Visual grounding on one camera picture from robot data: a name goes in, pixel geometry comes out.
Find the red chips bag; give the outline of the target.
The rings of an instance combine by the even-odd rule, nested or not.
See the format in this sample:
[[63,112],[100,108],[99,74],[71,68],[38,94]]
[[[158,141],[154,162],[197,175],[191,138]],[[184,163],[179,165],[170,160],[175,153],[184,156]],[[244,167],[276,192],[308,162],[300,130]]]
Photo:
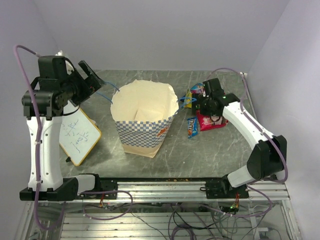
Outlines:
[[199,122],[200,131],[208,131],[213,129],[223,128],[228,124],[228,120],[223,116],[205,116],[200,113],[199,110],[196,111],[196,117]]

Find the green yellow candy packet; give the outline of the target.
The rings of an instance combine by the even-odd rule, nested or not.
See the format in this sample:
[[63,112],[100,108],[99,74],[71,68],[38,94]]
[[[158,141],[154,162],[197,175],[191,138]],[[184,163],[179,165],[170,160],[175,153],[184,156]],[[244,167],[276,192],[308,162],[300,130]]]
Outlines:
[[186,94],[184,95],[183,99],[183,107],[191,109],[193,102],[196,101],[196,98],[198,96],[198,93],[196,93],[194,90],[188,89],[186,91]]

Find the small orange blue packet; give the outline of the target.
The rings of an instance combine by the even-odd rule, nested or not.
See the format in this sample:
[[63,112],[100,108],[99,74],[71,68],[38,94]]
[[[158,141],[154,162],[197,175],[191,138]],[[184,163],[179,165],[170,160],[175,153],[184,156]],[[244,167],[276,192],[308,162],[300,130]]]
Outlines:
[[187,119],[187,133],[189,139],[198,134],[198,119],[196,116]]

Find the blue checkered paper bag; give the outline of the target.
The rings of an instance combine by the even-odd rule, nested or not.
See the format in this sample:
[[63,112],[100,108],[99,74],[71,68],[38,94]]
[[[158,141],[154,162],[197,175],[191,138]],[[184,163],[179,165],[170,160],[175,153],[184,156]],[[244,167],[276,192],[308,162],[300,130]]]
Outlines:
[[136,79],[118,88],[109,102],[123,151],[154,158],[182,109],[180,100],[169,83]]

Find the magenta candy packet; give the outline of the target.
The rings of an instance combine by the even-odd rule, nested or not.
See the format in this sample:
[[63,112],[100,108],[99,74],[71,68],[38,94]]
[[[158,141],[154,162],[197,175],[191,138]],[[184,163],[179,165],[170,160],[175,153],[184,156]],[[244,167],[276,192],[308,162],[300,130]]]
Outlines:
[[206,92],[204,90],[201,90],[199,91],[198,95],[204,98],[206,96]]

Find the blue snack bag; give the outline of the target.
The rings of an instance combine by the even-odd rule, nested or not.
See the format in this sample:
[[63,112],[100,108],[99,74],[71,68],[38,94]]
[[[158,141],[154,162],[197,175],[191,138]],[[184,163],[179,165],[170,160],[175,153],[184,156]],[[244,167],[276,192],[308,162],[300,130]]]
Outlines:
[[192,94],[199,94],[199,91],[204,90],[204,86],[202,83],[196,83],[194,86],[190,88],[190,92]]

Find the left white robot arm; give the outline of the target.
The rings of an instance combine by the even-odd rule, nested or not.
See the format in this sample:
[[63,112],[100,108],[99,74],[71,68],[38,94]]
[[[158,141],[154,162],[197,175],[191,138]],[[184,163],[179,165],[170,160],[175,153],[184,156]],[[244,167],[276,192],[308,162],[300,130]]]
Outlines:
[[31,171],[28,185],[19,192],[21,201],[73,201],[86,194],[91,199],[102,193],[96,173],[63,177],[59,166],[60,129],[68,103],[80,106],[103,86],[103,80],[81,60],[78,65],[87,75],[73,69],[67,71],[70,60],[60,55],[38,58],[39,76],[28,81],[28,90],[21,103],[29,129]]

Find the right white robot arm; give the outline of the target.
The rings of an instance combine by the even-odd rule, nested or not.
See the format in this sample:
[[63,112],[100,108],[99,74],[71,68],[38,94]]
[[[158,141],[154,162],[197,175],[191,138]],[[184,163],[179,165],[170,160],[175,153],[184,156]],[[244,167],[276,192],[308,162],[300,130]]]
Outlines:
[[233,197],[238,187],[260,181],[281,171],[282,179],[288,178],[287,140],[266,130],[255,120],[243,105],[243,100],[234,93],[225,93],[218,78],[204,81],[203,93],[193,105],[208,117],[224,117],[248,142],[252,152],[246,164],[221,179],[220,192],[226,198]]

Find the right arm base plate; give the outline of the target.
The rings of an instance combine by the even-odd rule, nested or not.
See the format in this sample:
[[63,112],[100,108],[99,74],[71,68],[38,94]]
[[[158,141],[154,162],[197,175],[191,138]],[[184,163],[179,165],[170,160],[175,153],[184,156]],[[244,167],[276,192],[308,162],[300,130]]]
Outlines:
[[245,184],[232,187],[222,178],[213,178],[206,181],[204,187],[201,187],[200,190],[205,192],[207,199],[235,199],[236,197],[247,199],[249,197]]

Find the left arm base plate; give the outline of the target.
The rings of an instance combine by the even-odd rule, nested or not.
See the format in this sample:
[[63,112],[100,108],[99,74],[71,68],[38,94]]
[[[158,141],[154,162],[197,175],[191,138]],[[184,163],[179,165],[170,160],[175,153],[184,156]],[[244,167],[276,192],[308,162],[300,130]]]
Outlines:
[[115,200],[117,198],[117,190],[118,183],[116,180],[102,178],[98,187],[95,187],[93,190],[82,192],[80,193],[80,196],[84,199]]

